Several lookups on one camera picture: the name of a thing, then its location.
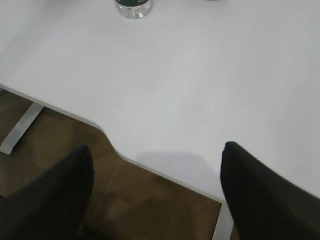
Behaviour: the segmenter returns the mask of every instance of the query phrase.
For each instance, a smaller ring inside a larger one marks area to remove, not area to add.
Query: wooden floor
[[[0,142],[30,104],[0,92]],[[218,202],[128,163],[99,130],[47,108],[10,156],[0,153],[0,195],[27,185],[80,144],[90,146],[96,171],[89,226],[115,240],[211,240]]]

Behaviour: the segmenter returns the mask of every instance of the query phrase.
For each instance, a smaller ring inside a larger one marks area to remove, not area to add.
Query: water bottle
[[[141,19],[151,11],[153,0],[114,0],[114,3],[126,19]]]

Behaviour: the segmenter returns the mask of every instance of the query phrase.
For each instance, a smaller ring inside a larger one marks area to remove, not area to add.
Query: desk surface
[[[320,197],[320,2],[0,1],[0,87],[101,129],[139,166],[223,200],[236,141]]]

